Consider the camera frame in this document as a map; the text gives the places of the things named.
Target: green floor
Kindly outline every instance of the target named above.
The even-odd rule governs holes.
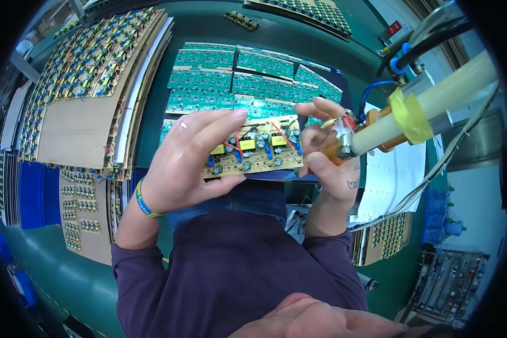
[[[379,17],[363,0],[336,1],[353,30],[353,37],[372,50],[381,45],[372,34],[383,30]],[[150,90],[138,143],[136,166],[148,167],[157,149],[162,114],[169,95],[166,83],[177,50],[186,41],[243,44],[287,52],[340,69],[347,78],[356,109],[363,89],[369,85],[380,59],[357,43],[345,43],[310,26],[276,15],[242,9],[237,2],[178,2],[165,4],[175,17],[173,37],[160,64]],[[223,17],[237,10],[261,23],[251,32]],[[40,67],[50,48],[36,56]],[[386,97],[380,90],[372,91],[369,101],[385,106]],[[389,260],[375,263],[359,271],[379,281],[380,287],[368,293],[370,310],[393,319],[408,300],[415,282],[420,260],[422,213],[416,214],[410,244]],[[22,231],[4,228],[16,258],[26,268],[37,286],[41,301],[63,320],[71,313],[80,321],[109,337],[124,336],[115,315],[117,290],[111,268],[66,250],[59,226]],[[172,248],[172,231],[162,221],[158,245],[165,257]]]

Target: white cable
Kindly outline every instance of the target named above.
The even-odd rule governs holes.
[[[417,186],[417,188],[413,189],[409,194],[407,194],[406,197],[404,197],[404,199],[402,199],[400,201],[400,203],[397,206],[395,206],[394,208],[392,208],[392,210],[389,211],[388,213],[385,213],[383,216],[381,216],[380,218],[378,218],[376,220],[365,223],[361,226],[358,226],[357,228],[350,229],[350,231],[356,232],[356,231],[359,231],[362,229],[369,228],[370,226],[374,226],[374,225],[378,224],[379,222],[381,222],[384,217],[393,216],[395,214],[398,214],[401,210],[412,205],[421,196],[422,192],[426,189],[426,187],[428,186],[428,184],[430,183],[432,178],[435,177],[437,175],[437,173],[439,172],[439,170],[442,167],[446,166],[446,164],[449,163],[449,161],[453,158],[454,153],[458,149],[459,143],[465,137],[469,136],[469,131],[472,130],[473,127],[479,123],[479,120],[482,118],[484,111],[487,109],[488,105],[492,101],[492,99],[497,91],[498,91],[498,82],[496,81],[496,85],[492,87],[492,90],[488,94],[485,102],[477,110],[475,115],[468,120],[466,125],[464,125],[464,127],[460,131],[460,133],[458,135],[456,135],[453,138],[453,140],[449,143],[443,157],[436,163],[435,166],[433,166],[432,170],[430,170],[430,172],[428,172],[428,174],[426,174],[423,181]]]

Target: purple shirt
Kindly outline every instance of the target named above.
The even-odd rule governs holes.
[[[157,247],[112,245],[117,315],[129,338],[227,337],[296,292],[366,311],[349,232],[301,246],[279,220],[227,210],[180,226],[173,243],[167,269]]]

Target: hand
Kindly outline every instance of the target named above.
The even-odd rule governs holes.
[[[205,182],[201,169],[210,152],[240,130],[247,116],[247,109],[239,109],[193,112],[179,118],[156,151],[141,184],[146,205],[162,214],[220,197],[243,182],[244,175]]]
[[[313,102],[295,105],[299,115],[311,115],[323,122],[344,115],[344,107],[331,100],[315,97]],[[305,128],[301,134],[301,144],[304,156],[304,166],[299,168],[298,176],[306,175],[308,169],[319,178],[323,191],[330,193],[336,199],[355,202],[358,182],[361,175],[361,163],[358,157],[344,161],[340,166],[332,163],[322,152],[327,145],[337,141],[331,130],[321,129],[318,124]]]

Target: wristband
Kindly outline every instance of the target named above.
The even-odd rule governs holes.
[[[151,211],[149,209],[148,206],[146,206],[145,201],[143,200],[143,197],[141,196],[141,182],[143,181],[143,179],[145,179],[145,178],[143,177],[139,181],[139,183],[137,183],[137,187],[135,188],[135,199],[137,200],[137,204],[139,205],[139,207],[141,208],[143,213],[149,215],[153,219],[158,219],[158,218],[162,217],[165,213],[163,213],[163,214],[154,213],[153,211]]]

